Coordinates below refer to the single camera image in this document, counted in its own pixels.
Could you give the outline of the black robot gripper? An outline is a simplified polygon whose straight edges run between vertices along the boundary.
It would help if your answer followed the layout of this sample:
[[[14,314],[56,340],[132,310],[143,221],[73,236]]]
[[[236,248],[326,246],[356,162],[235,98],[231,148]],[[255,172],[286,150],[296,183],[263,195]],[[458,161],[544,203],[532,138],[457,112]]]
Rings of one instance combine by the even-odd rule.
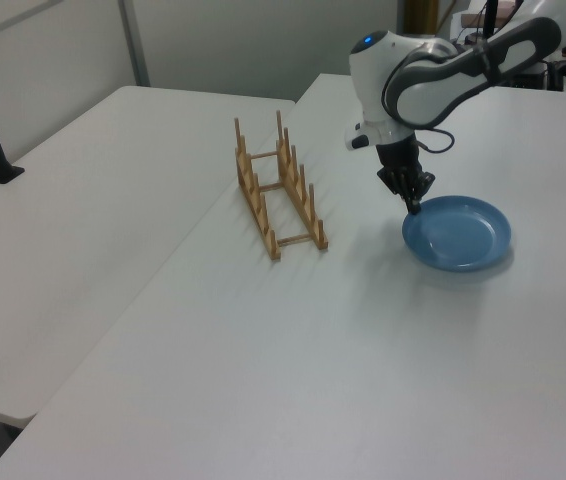
[[[416,138],[407,137],[395,143],[379,144],[376,152],[382,165],[377,172],[379,179],[403,200],[408,213],[418,214],[421,200],[434,183],[435,176],[422,171]]]

